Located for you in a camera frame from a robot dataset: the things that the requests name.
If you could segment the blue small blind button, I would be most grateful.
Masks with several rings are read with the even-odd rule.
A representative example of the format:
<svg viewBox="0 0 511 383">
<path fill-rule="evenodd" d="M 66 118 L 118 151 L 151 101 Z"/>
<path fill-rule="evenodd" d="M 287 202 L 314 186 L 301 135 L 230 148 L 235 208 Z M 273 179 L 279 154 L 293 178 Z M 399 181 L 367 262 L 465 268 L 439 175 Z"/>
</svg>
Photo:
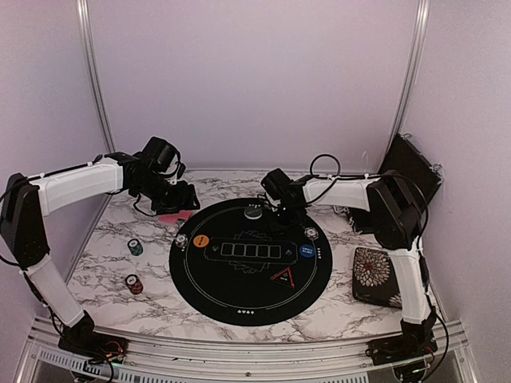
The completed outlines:
<svg viewBox="0 0 511 383">
<path fill-rule="evenodd" d="M 314 259 L 316 257 L 316 249 L 310 245 L 302 245 L 299 249 L 299 254 L 305 259 Z"/>
</svg>

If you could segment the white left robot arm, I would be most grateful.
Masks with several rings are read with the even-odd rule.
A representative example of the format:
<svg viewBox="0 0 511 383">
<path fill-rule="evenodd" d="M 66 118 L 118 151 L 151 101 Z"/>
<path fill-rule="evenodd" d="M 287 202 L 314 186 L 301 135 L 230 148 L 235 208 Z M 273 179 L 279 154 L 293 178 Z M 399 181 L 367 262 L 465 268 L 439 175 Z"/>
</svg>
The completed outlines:
<svg viewBox="0 0 511 383">
<path fill-rule="evenodd" d="M 185 165 L 180 151 L 153 136 L 134 154 L 112 152 L 68 168 L 32 176 L 15 172 L 1 195 L 1 237 L 35 291 L 65 326 L 69 340 L 84 355 L 101 348 L 101 338 L 84 325 L 86 313 L 69 290 L 64 252 L 77 257 L 77 244 L 87 234 L 72 214 L 80 203 L 97 202 L 103 195 L 127 192 L 145 197 L 156 215 L 193 211 L 200 203 L 192 184 L 183 180 Z"/>
</svg>

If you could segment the grey chip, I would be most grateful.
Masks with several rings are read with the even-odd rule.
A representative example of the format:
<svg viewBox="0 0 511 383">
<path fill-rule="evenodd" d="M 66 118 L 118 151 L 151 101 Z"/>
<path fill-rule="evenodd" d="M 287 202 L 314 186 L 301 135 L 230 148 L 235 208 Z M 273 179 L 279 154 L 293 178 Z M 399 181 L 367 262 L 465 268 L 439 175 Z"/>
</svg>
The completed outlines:
<svg viewBox="0 0 511 383">
<path fill-rule="evenodd" d="M 174 240 L 174 244 L 180 249 L 185 249 L 188 245 L 188 236 L 185 234 L 178 234 Z"/>
<path fill-rule="evenodd" d="M 316 239 L 319 238 L 319 232 L 316 228 L 314 227 L 307 227 L 305 230 L 304 230 L 304 234 L 305 236 L 311 240 L 311 241 L 315 241 Z"/>
</svg>

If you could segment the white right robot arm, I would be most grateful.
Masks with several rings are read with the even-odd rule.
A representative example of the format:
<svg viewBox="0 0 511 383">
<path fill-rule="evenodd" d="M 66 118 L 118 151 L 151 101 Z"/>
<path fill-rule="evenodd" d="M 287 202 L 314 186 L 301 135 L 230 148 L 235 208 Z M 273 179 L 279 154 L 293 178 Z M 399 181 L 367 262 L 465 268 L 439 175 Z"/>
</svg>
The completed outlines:
<svg viewBox="0 0 511 383">
<path fill-rule="evenodd" d="M 262 179 L 277 212 L 296 219 L 310 206 L 336 206 L 369 213 L 374 238 L 386 250 L 394 267 L 402 299 L 402 332 L 395 345 L 403 357 L 413 357 L 426 345 L 426 333 L 436 322 L 428 293 L 422 257 L 422 233 L 428 202 L 420 187 L 395 170 L 380 175 L 305 175 L 292 180 L 277 168 Z"/>
</svg>

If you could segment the green poker chip stack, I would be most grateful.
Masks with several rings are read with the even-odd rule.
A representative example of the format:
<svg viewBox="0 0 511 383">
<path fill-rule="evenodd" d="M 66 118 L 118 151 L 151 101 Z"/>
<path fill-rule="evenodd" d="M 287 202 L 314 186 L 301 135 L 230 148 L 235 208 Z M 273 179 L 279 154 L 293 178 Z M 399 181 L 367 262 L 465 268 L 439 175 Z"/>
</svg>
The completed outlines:
<svg viewBox="0 0 511 383">
<path fill-rule="evenodd" d="M 130 239 L 127 243 L 127 247 L 132 256 L 140 256 L 143 254 L 143 246 L 139 239 Z"/>
</svg>

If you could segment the black dealer button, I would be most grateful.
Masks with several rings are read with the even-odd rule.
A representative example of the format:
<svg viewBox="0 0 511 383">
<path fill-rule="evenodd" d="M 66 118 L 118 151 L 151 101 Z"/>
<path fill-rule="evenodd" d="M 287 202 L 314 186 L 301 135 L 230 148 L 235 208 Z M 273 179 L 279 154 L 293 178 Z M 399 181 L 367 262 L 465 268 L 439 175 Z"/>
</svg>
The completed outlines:
<svg viewBox="0 0 511 383">
<path fill-rule="evenodd" d="M 244 209 L 244 216 L 250 220 L 260 219 L 263 216 L 263 208 L 260 206 L 248 206 Z"/>
</svg>

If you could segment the red triangle all-in marker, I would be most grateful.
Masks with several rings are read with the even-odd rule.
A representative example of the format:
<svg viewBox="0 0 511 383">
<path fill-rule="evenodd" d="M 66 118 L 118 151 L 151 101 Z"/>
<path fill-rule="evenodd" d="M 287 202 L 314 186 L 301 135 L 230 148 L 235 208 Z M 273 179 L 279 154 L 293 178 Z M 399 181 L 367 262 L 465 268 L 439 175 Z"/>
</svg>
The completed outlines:
<svg viewBox="0 0 511 383">
<path fill-rule="evenodd" d="M 273 282 L 277 282 L 283 286 L 286 286 L 286 287 L 289 287 L 292 289 L 295 288 L 295 282 L 294 282 L 290 267 L 287 267 L 287 268 L 281 270 L 280 272 L 278 272 L 277 274 L 273 275 L 271 277 L 271 280 Z"/>
</svg>

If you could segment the orange big blind button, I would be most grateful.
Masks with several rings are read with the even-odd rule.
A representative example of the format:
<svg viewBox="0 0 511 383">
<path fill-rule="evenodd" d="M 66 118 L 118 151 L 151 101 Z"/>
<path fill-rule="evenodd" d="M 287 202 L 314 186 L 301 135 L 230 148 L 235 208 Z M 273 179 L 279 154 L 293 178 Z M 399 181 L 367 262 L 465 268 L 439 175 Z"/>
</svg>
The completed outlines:
<svg viewBox="0 0 511 383">
<path fill-rule="evenodd" d="M 204 248 L 210 243 L 210 238 L 206 235 L 197 235 L 194 237 L 192 243 L 197 248 Z"/>
</svg>

